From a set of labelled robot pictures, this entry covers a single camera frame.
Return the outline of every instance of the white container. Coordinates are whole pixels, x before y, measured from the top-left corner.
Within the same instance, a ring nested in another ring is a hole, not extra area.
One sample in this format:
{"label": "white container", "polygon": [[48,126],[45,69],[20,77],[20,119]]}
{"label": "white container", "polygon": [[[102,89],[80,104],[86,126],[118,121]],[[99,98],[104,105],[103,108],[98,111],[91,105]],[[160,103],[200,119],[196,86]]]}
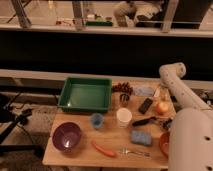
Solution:
{"label": "white container", "polygon": [[119,127],[127,127],[132,119],[132,113],[127,108],[120,108],[116,112],[117,123]]}

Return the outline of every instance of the bowl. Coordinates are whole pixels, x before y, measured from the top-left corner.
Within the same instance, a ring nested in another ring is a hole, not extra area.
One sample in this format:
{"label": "bowl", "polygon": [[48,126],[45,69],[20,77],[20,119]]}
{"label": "bowl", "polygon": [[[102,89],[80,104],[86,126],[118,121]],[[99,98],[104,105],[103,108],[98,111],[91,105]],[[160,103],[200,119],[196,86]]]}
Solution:
{"label": "bowl", "polygon": [[65,122],[58,126],[52,137],[53,145],[62,152],[71,151],[81,139],[81,129],[74,122]]}
{"label": "bowl", "polygon": [[170,132],[165,132],[160,136],[159,139],[160,150],[166,157],[169,156],[169,136]]}

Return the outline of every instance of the person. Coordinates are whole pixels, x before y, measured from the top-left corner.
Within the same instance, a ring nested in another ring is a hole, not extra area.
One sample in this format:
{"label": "person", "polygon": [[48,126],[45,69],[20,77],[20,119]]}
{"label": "person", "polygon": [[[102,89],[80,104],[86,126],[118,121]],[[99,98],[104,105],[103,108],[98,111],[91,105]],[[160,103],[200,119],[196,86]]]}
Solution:
{"label": "person", "polygon": [[136,27],[153,27],[156,15],[162,11],[164,1],[121,1],[115,5],[113,13],[118,26],[127,27],[126,16]]}

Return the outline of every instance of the green tray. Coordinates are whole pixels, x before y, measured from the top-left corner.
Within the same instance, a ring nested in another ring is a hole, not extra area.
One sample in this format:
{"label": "green tray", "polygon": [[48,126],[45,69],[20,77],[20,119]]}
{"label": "green tray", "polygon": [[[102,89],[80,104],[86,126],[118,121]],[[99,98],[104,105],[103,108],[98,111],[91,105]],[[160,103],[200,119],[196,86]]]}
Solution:
{"label": "green tray", "polygon": [[110,79],[102,78],[67,78],[61,92],[58,106],[64,112],[108,111],[111,105]]}

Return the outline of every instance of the sponge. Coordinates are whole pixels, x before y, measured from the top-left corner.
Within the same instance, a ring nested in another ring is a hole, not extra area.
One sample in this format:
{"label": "sponge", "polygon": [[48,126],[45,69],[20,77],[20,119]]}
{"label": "sponge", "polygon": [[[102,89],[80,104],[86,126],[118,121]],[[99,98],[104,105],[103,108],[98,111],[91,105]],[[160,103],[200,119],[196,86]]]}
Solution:
{"label": "sponge", "polygon": [[148,132],[133,130],[131,132],[131,142],[135,144],[150,146],[152,144],[152,137],[151,134]]}

